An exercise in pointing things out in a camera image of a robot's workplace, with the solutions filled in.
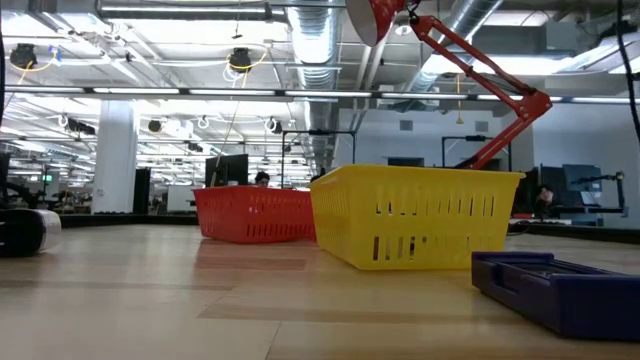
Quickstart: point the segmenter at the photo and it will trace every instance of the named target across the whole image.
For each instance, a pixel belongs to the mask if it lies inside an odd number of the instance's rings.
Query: red plastic basket
[[[309,192],[228,186],[194,194],[205,237],[235,243],[315,239]]]

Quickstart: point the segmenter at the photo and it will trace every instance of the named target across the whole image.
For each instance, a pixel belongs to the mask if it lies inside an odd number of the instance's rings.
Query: wall
[[[628,106],[556,105],[534,123],[533,149],[537,165],[591,164],[603,174],[624,171],[629,217],[605,215],[605,226],[640,228],[640,147]],[[601,204],[617,205],[615,182],[603,182]]]
[[[342,129],[348,129],[352,112],[341,111]],[[422,157],[426,166],[442,165],[442,136],[475,135],[475,121],[488,121],[489,131],[482,133],[493,136],[500,131],[502,124],[489,111],[462,112],[464,124],[456,124],[457,112],[442,115],[439,112],[411,112],[400,114],[393,111],[371,110],[365,116],[358,132],[356,146],[356,162],[361,164],[387,164],[389,157]],[[400,131],[400,120],[412,120],[413,131]],[[470,157],[481,148],[484,143],[470,143],[460,141],[454,145],[454,140],[447,142],[446,161],[448,166]],[[350,136],[341,136],[336,145],[334,167],[351,164]]]

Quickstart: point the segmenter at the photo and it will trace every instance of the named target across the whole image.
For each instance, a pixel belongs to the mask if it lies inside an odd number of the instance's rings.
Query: lamp arm
[[[465,39],[448,29],[440,20],[434,16],[411,16],[411,27],[416,33],[418,39],[427,43],[436,52],[444,56],[447,60],[457,65],[462,71],[497,96],[503,103],[513,109],[518,119],[498,134],[493,140],[488,142],[474,156],[458,164],[456,168],[480,169],[486,165],[495,154],[509,144],[516,136],[526,129],[534,120],[538,119],[551,108],[551,99],[549,95],[542,91],[521,82],[513,75],[506,73],[489,57],[480,50],[469,44]],[[473,66],[468,65],[460,60],[455,54],[447,50],[446,47],[439,44],[435,39],[429,36],[429,32],[436,29],[452,43],[460,46],[469,55],[478,61],[486,64],[491,68],[497,76],[505,80],[522,96],[521,100],[515,100],[505,93],[502,89],[492,83],[489,79],[473,70]]]

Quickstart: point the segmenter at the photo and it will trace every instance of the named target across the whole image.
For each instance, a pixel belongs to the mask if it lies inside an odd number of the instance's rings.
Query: wooden table surface
[[[310,242],[232,245],[189,226],[64,235],[0,259],[0,358],[640,359],[637,344],[556,337],[466,271],[361,272]],[[522,235],[507,249],[640,274],[633,245]]]

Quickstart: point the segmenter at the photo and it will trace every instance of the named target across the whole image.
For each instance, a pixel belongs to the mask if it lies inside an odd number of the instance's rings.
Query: ceiling
[[[172,8],[171,12],[146,11],[139,18],[131,15],[135,15],[131,11],[118,13],[91,8],[93,1],[59,0],[58,9],[36,13],[25,11],[24,3],[11,0],[5,6],[3,1],[2,33],[5,53],[9,54],[19,43],[34,44],[38,58],[35,70],[42,71],[24,73],[19,68],[9,66],[7,84],[297,89],[300,88],[300,69],[309,69],[311,66],[301,64],[296,58],[300,54],[296,54],[292,45],[292,30],[286,22],[286,14],[292,5],[301,3],[309,6],[326,5],[339,11],[339,34],[335,44],[338,55],[331,66],[337,74],[336,88],[339,90],[401,90],[422,67],[428,54],[426,47],[421,46],[415,36],[403,34],[403,23],[400,21],[392,27],[386,46],[380,48],[380,61],[374,62],[378,50],[373,49],[368,61],[363,62],[363,59],[366,60],[363,58],[365,47],[360,43],[346,11],[343,10],[343,1],[339,0],[269,1],[273,18],[268,21],[242,20],[249,16],[243,12],[246,7],[258,7],[258,10],[264,7],[265,2],[256,1],[208,1],[207,6],[223,9],[222,12],[192,18],[189,16],[193,14],[187,14],[187,11],[194,9],[193,2],[102,2],[103,8],[111,9],[146,6],[145,10],[148,10],[149,6],[182,5]],[[71,3],[86,4],[71,8],[68,5]],[[419,12],[440,14],[441,18],[446,19],[452,4],[453,1],[424,1]],[[598,55],[594,55],[595,52],[600,54],[615,51],[598,47],[597,36],[594,35],[610,26],[615,1],[590,1],[588,7],[582,3],[576,4],[570,1],[504,1],[488,17],[474,36],[473,43],[491,55],[508,72],[522,75],[523,80],[546,88],[552,95],[618,95],[624,89],[623,77],[609,74],[609,71],[615,72],[620,66],[619,61],[613,59],[607,65],[609,68],[597,72],[584,66],[584,63],[592,64],[592,58],[588,59],[591,62],[585,60],[586,62],[578,63],[580,59]],[[580,21],[581,25],[576,26],[576,21]],[[633,41],[628,42],[630,50],[635,50],[631,48],[635,44]],[[234,48],[249,50],[255,66],[246,75],[239,75],[229,69],[228,56]],[[306,51],[312,53],[316,49],[309,46]],[[438,55],[432,56],[429,64],[429,70],[438,73],[458,71]],[[364,74],[367,74],[364,79],[359,76],[363,69]],[[440,76],[435,89],[441,92],[485,93],[475,82],[452,74]],[[273,124],[270,120],[279,121],[285,130],[308,130],[310,124],[305,114],[304,101],[267,100],[180,100],[162,96],[134,100],[141,121],[138,166],[151,167],[157,183],[198,183],[204,178],[203,164],[206,157],[220,153],[246,152],[251,156],[250,172],[264,169],[272,174],[279,173],[281,136],[269,130]],[[68,119],[74,119],[99,132],[100,102],[99,97],[6,94],[5,104],[9,105],[2,122],[0,140],[10,136],[27,139],[3,142],[5,149],[14,152],[11,174],[22,176],[19,175],[20,172],[39,171],[45,164],[61,164],[56,168],[61,169],[58,171],[63,173],[63,181],[73,185],[90,183],[95,165],[96,137],[72,133],[64,125]],[[358,110],[362,110],[362,104],[356,105]],[[353,103],[341,101],[339,106],[351,109]],[[376,108],[378,104],[372,102],[367,106]],[[456,108],[456,101],[435,105],[435,109],[442,112]],[[495,103],[465,103],[465,110],[484,111],[487,114],[499,113],[500,109],[501,105]],[[352,112],[345,115],[343,111],[342,114],[351,120]],[[394,120],[407,118],[395,111],[378,107],[375,114],[365,117],[365,121],[385,117]],[[192,130],[186,133],[151,132],[148,129],[150,121],[166,124],[171,122],[179,128]],[[343,127],[348,122],[339,121]],[[437,126],[437,121],[428,126],[417,126],[418,131],[411,136],[419,135],[422,131],[420,129],[431,131],[434,126]],[[385,125],[370,125],[365,129],[367,132],[378,131],[377,135],[380,136],[384,134]],[[223,145],[227,132],[227,144]],[[209,141],[215,144],[203,145],[204,152],[190,151],[180,141],[185,136],[194,143]],[[39,141],[29,141],[29,138],[39,138]],[[81,141],[62,141],[64,138]],[[287,154],[285,180],[294,186],[305,184],[315,171],[310,148],[317,147],[318,144],[307,135],[301,135],[295,140],[290,135],[288,139],[294,142]],[[272,181],[279,182],[279,176],[273,176]]]

